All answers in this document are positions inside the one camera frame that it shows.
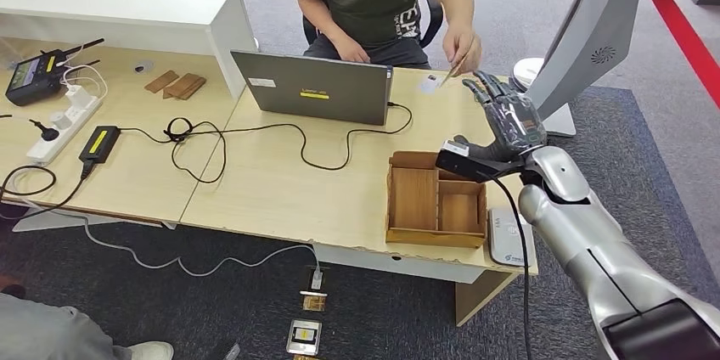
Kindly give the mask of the person's right hand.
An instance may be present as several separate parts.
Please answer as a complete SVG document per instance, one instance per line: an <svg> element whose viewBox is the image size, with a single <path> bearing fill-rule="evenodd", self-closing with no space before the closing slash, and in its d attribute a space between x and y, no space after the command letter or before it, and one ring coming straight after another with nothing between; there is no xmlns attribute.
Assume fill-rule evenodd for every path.
<svg viewBox="0 0 720 360"><path fill-rule="evenodd" d="M362 46L347 34L340 34L329 39L343 61L370 63L371 59Z"/></svg>

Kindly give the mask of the person's left hand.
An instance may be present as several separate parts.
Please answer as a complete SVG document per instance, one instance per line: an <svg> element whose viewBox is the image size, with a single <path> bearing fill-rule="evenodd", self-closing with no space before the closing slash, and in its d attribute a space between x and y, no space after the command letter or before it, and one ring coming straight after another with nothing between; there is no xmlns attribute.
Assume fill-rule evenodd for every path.
<svg viewBox="0 0 720 360"><path fill-rule="evenodd" d="M482 56L481 39L471 25L450 24L442 47L450 64L450 76L470 73L479 67Z"/></svg>

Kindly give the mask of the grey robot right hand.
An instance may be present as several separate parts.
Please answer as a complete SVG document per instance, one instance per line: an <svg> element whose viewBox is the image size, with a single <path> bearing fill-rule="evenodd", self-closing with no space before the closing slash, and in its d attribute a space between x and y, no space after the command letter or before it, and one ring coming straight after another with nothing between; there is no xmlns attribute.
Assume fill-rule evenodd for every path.
<svg viewBox="0 0 720 360"><path fill-rule="evenodd" d="M462 83L484 110L494 135L492 143L481 146L456 135L455 143L468 149L469 155L480 160L512 162L524 153L544 146L547 133L532 101L515 87L495 75L475 71L474 79Z"/></svg>

